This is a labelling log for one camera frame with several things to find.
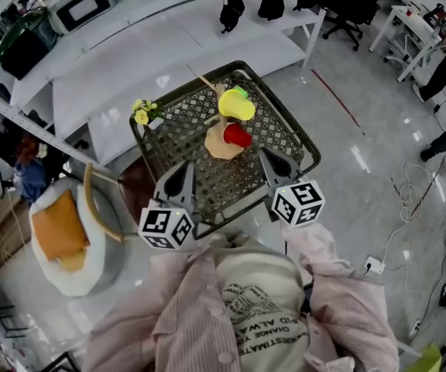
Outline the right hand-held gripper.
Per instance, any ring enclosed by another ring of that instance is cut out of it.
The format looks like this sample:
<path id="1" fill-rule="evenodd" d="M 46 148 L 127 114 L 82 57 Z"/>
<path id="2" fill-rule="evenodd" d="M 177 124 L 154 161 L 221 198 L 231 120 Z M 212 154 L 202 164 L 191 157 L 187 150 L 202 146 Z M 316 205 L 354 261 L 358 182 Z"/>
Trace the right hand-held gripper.
<path id="1" fill-rule="evenodd" d="M 315 222 L 325 205 L 318 182 L 297 181 L 302 175 L 299 164 L 278 150 L 259 150 L 259 159 L 269 190 L 267 209 L 271 221 L 281 221 L 290 228 Z"/>

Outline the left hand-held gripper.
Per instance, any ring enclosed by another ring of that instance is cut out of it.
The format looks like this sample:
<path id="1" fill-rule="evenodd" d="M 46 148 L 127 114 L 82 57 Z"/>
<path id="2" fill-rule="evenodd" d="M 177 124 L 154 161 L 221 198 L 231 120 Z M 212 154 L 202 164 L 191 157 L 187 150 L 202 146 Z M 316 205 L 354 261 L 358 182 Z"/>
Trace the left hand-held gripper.
<path id="1" fill-rule="evenodd" d="M 194 249 L 194 192 L 194 163 L 180 162 L 170 168 L 156 182 L 155 199 L 142 209 L 140 238 L 155 250 Z"/>

